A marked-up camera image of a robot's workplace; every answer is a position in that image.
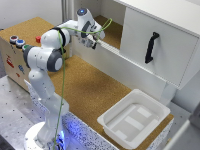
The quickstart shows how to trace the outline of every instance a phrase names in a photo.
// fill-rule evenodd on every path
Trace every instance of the cabinet handle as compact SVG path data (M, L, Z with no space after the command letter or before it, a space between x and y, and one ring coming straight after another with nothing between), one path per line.
M154 40L157 39L160 35L156 32L153 32L153 36L151 37L150 41L149 41L149 45L148 45L148 49L147 49L147 54L145 57L145 63L148 64L153 60L153 57L151 57L151 53L153 50L153 46L154 46Z

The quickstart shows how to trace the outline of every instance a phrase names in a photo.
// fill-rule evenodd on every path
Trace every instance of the cork surface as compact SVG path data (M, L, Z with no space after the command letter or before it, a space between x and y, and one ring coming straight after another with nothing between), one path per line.
M107 21L107 18L103 16L97 16L95 20L103 26L104 23ZM117 49L120 49L122 30L122 25L112 22L112 24L105 30L106 37L103 39L103 41L114 46Z
M52 27L53 25L37 17L1 31L0 36L9 42L10 36L18 35L19 38L24 39L27 44L40 46L40 44L35 41L35 37L41 36ZM106 32L106 37L109 37L108 41L118 43L119 46L119 39L121 40L121 38L116 37L117 35L121 35L122 30L113 30L114 29L110 28L110 30ZM116 35L109 35L109 33L112 32L115 32ZM104 133L102 126L97 122L97 118L131 92L131 89L99 71L77 56L67 59L65 63L66 82L64 98L70 105L70 111L116 145L120 150L123 150L122 147ZM55 85L56 93L61 95L63 78L62 69L57 73L49 73L49 75ZM137 148L137 150L145 150L172 119L173 116L169 115Z

